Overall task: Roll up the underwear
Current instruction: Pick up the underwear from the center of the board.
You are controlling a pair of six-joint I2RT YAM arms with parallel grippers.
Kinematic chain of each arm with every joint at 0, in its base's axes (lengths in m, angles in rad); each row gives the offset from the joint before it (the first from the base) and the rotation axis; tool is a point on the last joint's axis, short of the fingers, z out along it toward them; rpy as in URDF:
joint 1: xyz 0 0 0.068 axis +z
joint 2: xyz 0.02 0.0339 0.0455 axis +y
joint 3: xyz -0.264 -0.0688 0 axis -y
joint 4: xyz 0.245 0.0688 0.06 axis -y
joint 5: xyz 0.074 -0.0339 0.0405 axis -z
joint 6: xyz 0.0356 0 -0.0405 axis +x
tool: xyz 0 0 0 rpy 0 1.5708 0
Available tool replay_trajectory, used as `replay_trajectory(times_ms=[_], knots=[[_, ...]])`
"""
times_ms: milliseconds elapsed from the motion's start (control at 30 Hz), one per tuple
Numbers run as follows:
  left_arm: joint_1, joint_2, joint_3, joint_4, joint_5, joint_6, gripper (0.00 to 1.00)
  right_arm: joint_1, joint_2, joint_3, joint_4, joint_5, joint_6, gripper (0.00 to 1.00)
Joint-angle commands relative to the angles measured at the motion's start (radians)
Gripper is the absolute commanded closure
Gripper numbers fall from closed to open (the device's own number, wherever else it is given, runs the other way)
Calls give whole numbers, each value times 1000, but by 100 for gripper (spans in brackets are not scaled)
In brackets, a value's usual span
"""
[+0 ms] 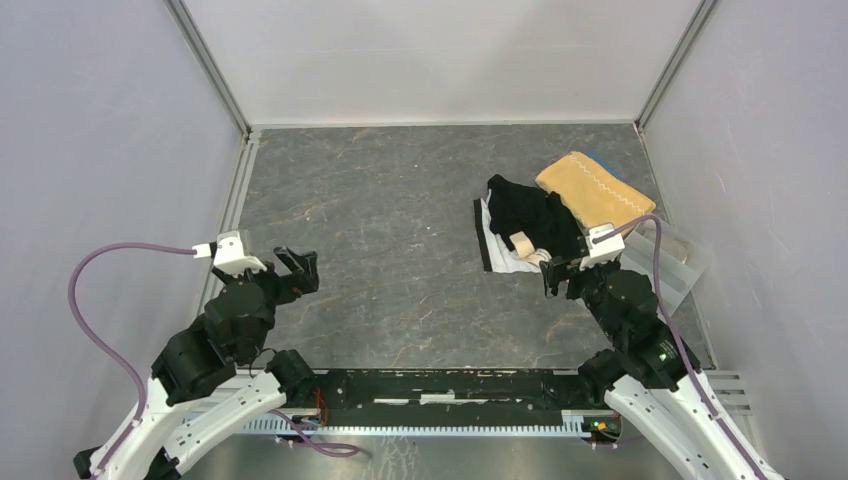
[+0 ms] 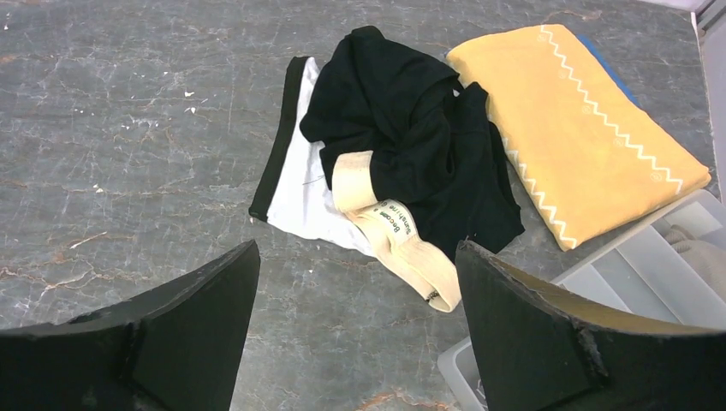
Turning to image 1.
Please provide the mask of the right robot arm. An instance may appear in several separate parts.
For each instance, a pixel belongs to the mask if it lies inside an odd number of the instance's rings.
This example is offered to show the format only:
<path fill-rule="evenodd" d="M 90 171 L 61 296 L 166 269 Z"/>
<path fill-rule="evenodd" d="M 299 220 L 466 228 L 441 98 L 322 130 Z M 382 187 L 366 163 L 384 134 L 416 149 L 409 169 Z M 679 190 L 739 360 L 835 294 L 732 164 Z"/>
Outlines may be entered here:
<path fill-rule="evenodd" d="M 611 408 L 686 479 L 778 479 L 721 405 L 696 356 L 668 320 L 648 276 L 598 258 L 584 242 L 583 258 L 540 264 L 547 294 L 580 300 L 611 342 L 578 367 L 560 398 Z"/>

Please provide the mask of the black underwear beige waistband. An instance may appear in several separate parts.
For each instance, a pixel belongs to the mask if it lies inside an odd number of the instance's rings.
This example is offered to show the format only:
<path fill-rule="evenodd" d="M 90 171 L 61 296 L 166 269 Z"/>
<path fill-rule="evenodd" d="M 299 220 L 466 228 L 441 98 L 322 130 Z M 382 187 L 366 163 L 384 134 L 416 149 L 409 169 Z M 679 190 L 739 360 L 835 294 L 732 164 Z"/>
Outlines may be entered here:
<path fill-rule="evenodd" d="M 541 262 L 549 262 L 552 259 L 547 250 L 537 248 L 523 231 L 510 235 L 509 241 L 514 247 L 516 258 L 519 260 L 538 266 Z"/>

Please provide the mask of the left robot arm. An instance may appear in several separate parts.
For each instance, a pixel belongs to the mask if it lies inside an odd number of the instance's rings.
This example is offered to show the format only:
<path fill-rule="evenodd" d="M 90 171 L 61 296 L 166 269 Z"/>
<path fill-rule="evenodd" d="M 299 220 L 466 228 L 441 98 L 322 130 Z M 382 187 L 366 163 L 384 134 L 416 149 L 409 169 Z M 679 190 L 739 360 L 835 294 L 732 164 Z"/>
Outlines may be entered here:
<path fill-rule="evenodd" d="M 275 325 L 276 310 L 320 285 L 318 255 L 297 254 L 277 247 L 274 255 L 288 268 L 248 254 L 235 237 L 195 245 L 190 249 L 139 243 L 137 249 L 210 258 L 221 292 L 184 330 L 173 335 L 156 357 L 147 379 L 106 344 L 81 315 L 76 286 L 83 269 L 95 258 L 119 250 L 101 247 L 73 270 L 68 303 L 78 326 L 104 353 L 129 374 L 137 401 L 119 429 L 103 445 L 82 450 L 73 458 L 81 479 L 179 479 L 212 447 L 253 418 L 285 403 L 306 405 L 314 394 L 314 371 L 295 350 L 275 353 L 248 384 L 195 418 L 184 430 L 180 420 L 221 385 L 234 378 L 261 353 Z"/>

